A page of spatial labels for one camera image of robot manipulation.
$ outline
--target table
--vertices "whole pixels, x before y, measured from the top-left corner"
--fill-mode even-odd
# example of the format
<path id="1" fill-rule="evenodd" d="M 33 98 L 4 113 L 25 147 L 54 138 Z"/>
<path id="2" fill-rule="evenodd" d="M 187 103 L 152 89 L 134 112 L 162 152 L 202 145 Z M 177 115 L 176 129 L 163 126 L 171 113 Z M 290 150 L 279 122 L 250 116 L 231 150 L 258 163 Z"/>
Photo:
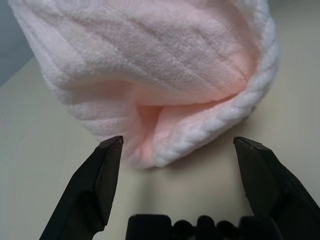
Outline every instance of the table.
<path id="1" fill-rule="evenodd" d="M 264 143 L 320 204 L 320 2 L 272 1 L 281 64 L 270 93 L 241 124 L 168 167 L 121 165 L 109 225 L 95 240 L 125 239 L 133 214 L 200 215 L 237 224 L 251 209 L 234 136 Z M 98 143 L 46 88 L 35 59 L 0 87 L 0 235 L 34 240 L 70 177 Z"/>

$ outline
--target gray wall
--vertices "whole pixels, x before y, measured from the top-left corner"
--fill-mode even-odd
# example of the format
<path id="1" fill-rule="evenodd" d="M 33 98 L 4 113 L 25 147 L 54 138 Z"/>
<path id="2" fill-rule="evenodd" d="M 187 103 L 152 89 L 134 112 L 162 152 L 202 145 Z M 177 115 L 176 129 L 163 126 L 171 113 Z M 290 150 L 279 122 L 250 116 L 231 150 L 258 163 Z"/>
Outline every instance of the gray wall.
<path id="1" fill-rule="evenodd" d="M 0 86 L 33 57 L 7 0 L 0 0 Z"/>

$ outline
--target beige table surface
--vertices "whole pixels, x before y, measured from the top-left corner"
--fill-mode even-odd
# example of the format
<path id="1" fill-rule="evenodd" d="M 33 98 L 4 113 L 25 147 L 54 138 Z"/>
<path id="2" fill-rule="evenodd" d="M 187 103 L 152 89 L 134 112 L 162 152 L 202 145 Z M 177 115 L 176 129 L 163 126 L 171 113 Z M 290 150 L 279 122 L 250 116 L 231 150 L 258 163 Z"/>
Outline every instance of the beige table surface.
<path id="1" fill-rule="evenodd" d="M 217 140 L 166 168 L 122 165 L 105 231 L 125 239 L 133 214 L 200 215 L 236 224 L 251 210 L 234 136 L 271 148 L 320 204 L 320 1 L 276 0 L 281 45 L 276 83 L 256 111 Z M 97 142 L 47 90 L 35 59 L 0 87 L 0 239 L 39 239 L 73 172 Z"/>

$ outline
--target black plastic part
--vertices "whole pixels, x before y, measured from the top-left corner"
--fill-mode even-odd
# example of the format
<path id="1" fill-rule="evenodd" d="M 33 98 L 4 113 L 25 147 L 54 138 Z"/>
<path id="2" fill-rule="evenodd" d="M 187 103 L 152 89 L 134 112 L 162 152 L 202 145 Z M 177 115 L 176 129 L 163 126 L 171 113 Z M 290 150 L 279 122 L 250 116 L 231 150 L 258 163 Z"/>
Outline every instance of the black plastic part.
<path id="1" fill-rule="evenodd" d="M 186 220 L 177 221 L 172 230 L 172 235 L 176 239 L 188 239 L 194 236 L 196 233 L 196 229 L 192 226 L 192 224 Z"/>
<path id="2" fill-rule="evenodd" d="M 273 218 L 285 240 L 320 239 L 320 208 L 301 182 L 261 143 L 233 143 L 253 214 Z"/>
<path id="3" fill-rule="evenodd" d="M 223 235 L 216 230 L 215 222 L 209 216 L 201 216 L 196 222 L 196 240 L 223 240 Z"/>
<path id="4" fill-rule="evenodd" d="M 133 215 L 128 221 L 125 240 L 170 240 L 172 229 L 166 215 Z"/>
<path id="5" fill-rule="evenodd" d="M 40 240 L 92 240 L 108 224 L 123 137 L 100 143 L 69 181 Z"/>
<path id="6" fill-rule="evenodd" d="M 233 240 L 240 236 L 240 230 L 231 222 L 221 221 L 216 225 L 216 229 L 226 238 Z"/>
<path id="7" fill-rule="evenodd" d="M 269 217 L 242 217 L 239 232 L 246 240 L 283 240 L 276 223 Z"/>

